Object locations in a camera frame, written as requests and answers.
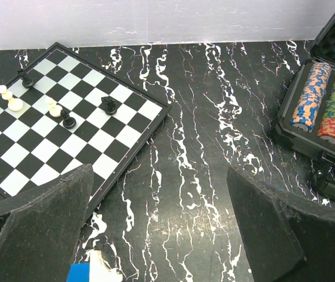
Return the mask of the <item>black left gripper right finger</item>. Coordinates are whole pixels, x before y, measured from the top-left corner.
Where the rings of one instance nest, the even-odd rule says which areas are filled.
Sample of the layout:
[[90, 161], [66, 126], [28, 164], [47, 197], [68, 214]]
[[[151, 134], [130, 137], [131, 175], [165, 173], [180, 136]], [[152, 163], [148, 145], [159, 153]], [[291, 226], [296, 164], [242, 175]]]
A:
[[233, 167], [227, 184], [255, 281], [335, 281], [335, 209]]

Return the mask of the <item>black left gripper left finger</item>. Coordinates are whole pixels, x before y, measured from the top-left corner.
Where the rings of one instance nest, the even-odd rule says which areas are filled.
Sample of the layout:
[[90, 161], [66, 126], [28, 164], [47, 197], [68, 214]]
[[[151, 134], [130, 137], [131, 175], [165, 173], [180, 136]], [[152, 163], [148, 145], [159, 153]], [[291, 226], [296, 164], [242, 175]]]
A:
[[94, 180], [83, 164], [0, 201], [0, 281], [66, 281]]

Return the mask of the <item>black poker chip case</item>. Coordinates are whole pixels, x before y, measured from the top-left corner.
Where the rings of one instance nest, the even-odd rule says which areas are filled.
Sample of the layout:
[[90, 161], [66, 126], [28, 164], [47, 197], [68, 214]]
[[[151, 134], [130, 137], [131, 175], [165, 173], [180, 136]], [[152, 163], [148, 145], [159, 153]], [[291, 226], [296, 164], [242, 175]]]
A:
[[[317, 35], [310, 48], [310, 59], [304, 61], [294, 75], [271, 130], [272, 136], [281, 145], [300, 152], [318, 162], [311, 177], [315, 191], [335, 200], [335, 145], [317, 136], [323, 120], [327, 101], [335, 80], [335, 13]], [[310, 69], [316, 62], [331, 66], [331, 75], [326, 87], [312, 132], [304, 132], [290, 124]]]

